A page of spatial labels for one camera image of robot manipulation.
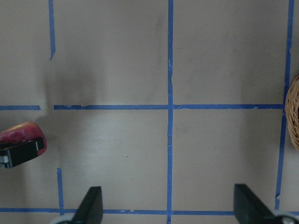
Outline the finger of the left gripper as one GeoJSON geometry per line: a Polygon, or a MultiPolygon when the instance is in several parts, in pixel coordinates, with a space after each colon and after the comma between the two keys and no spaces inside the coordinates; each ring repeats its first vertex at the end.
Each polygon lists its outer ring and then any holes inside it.
{"type": "Polygon", "coordinates": [[[43,154],[42,137],[18,143],[0,144],[0,167],[13,168],[43,154]]]}

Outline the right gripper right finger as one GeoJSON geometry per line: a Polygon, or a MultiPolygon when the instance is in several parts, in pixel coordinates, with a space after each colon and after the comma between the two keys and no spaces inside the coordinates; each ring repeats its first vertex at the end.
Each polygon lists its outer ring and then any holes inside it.
{"type": "Polygon", "coordinates": [[[239,224],[275,224],[275,215],[246,184],[234,185],[234,215],[239,224]]]}

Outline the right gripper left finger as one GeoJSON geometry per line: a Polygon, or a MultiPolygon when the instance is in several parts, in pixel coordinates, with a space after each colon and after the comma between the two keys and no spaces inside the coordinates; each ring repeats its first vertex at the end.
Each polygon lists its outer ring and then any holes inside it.
{"type": "Polygon", "coordinates": [[[73,216],[72,224],[100,224],[103,219],[101,186],[90,187],[73,216]]]}

